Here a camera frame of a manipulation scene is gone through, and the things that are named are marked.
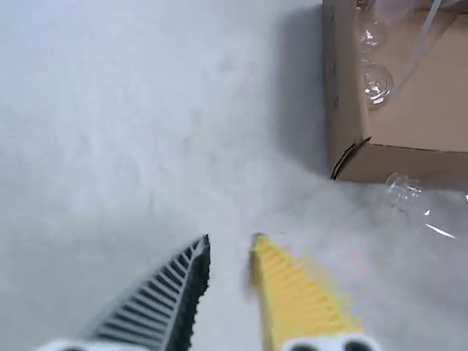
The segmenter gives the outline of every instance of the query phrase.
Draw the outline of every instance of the cardboard box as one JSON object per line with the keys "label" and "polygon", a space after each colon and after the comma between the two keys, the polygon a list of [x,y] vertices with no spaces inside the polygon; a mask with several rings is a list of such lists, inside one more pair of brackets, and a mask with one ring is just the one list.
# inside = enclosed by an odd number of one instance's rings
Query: cardboard box
{"label": "cardboard box", "polygon": [[[389,33],[377,61],[394,71],[426,18]],[[468,181],[468,15],[438,14],[429,49],[388,104],[368,111],[355,0],[324,0],[324,81],[331,178],[383,182],[393,172]]]}

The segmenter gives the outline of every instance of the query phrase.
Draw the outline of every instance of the white surface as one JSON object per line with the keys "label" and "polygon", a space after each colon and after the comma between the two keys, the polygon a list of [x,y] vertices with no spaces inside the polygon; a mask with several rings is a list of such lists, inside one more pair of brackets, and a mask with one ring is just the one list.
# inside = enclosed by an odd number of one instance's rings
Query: white surface
{"label": "white surface", "polygon": [[110,342],[86,342],[83,340],[55,340],[35,351],[148,351],[145,347]]}
{"label": "white surface", "polygon": [[2,2],[2,350],[76,336],[204,233],[193,350],[260,350],[260,231],[317,257],[385,349],[467,348],[465,251],[328,180],[320,29],[312,0]]}

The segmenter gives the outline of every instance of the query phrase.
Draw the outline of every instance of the transparent object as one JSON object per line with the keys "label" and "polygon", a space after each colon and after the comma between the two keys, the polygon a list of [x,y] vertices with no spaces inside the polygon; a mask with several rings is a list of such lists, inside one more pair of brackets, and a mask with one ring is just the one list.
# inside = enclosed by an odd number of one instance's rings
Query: transparent object
{"label": "transparent object", "polygon": [[467,242],[468,195],[424,189],[419,180],[398,173],[390,176],[387,185],[389,204],[407,215],[412,229]]}
{"label": "transparent object", "polygon": [[393,87],[391,73],[381,64],[363,60],[364,92],[369,108],[385,102]]}
{"label": "transparent object", "polygon": [[386,41],[386,27],[374,14],[375,0],[357,0],[358,39],[363,53],[364,92],[369,109],[385,102],[393,87],[393,78],[381,64],[373,62],[369,54]]}
{"label": "transparent object", "polygon": [[377,20],[374,1],[358,1],[358,38],[361,50],[372,51],[381,46],[387,37],[383,22]]}

